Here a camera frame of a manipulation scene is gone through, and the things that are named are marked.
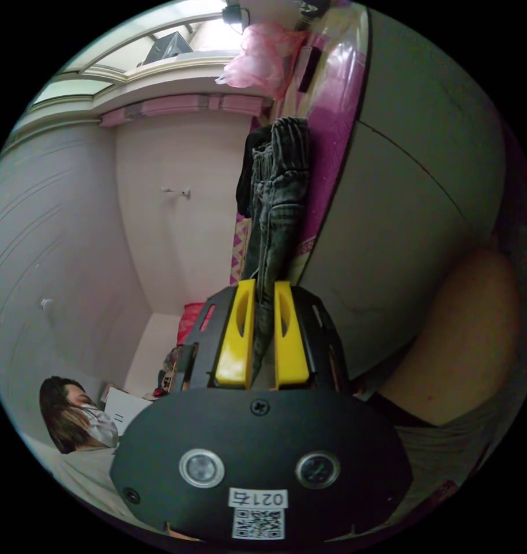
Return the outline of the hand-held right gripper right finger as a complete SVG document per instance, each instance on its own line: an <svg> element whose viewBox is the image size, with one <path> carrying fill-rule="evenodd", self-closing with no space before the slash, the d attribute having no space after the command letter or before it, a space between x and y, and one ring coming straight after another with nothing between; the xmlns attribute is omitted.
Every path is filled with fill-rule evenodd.
<svg viewBox="0 0 527 554"><path fill-rule="evenodd" d="M310 378L310 371L288 281L275 283L273 305L276 388L303 387Z"/></svg>

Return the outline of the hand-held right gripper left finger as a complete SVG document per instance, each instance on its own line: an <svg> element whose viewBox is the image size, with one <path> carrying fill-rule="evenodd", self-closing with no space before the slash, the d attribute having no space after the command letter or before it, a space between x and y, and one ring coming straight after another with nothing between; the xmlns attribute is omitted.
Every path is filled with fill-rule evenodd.
<svg viewBox="0 0 527 554"><path fill-rule="evenodd" d="M214 376L219 387L251 387L255 291L254 279L241 280L234 288Z"/></svg>

